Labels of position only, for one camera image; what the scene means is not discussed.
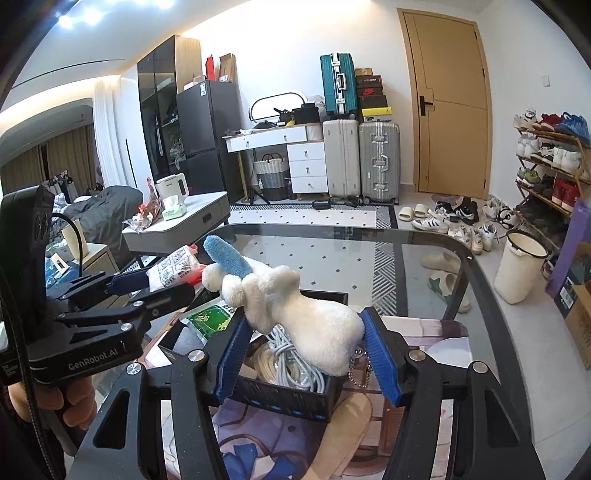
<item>red sneaker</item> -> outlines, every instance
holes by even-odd
[[[556,129],[554,128],[556,125],[558,125],[561,122],[561,118],[556,115],[555,113],[552,113],[551,115],[547,115],[545,113],[542,113],[542,120],[539,122],[534,123],[534,128],[536,130],[545,130],[547,132],[556,132]]]
[[[554,191],[552,193],[552,201],[559,206],[562,206],[564,200],[564,190],[568,184],[564,180],[556,179],[554,181]]]
[[[564,199],[562,200],[562,208],[568,212],[574,211],[574,204],[581,196],[579,187],[576,185],[568,185],[564,189]]]

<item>blue sneaker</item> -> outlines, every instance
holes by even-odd
[[[586,147],[591,145],[587,120],[582,116],[571,115],[568,112],[563,113],[561,122],[556,125],[556,131],[562,134],[579,137],[581,143]]]

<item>silver suitcase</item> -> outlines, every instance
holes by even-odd
[[[400,191],[400,129],[393,122],[366,122],[359,126],[361,191],[363,202],[393,200]]]
[[[359,123],[357,120],[330,120],[322,124],[324,156],[329,194],[332,197],[361,195],[359,178]]]

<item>teal suitcase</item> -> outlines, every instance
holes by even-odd
[[[320,57],[326,113],[331,118],[356,119],[358,116],[355,67],[350,53]]]

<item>white electric kettle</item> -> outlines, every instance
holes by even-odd
[[[178,196],[178,202],[184,205],[184,200],[189,196],[189,189],[187,188],[187,180],[184,173],[177,173],[170,175],[156,182],[156,190],[160,195],[160,200]]]

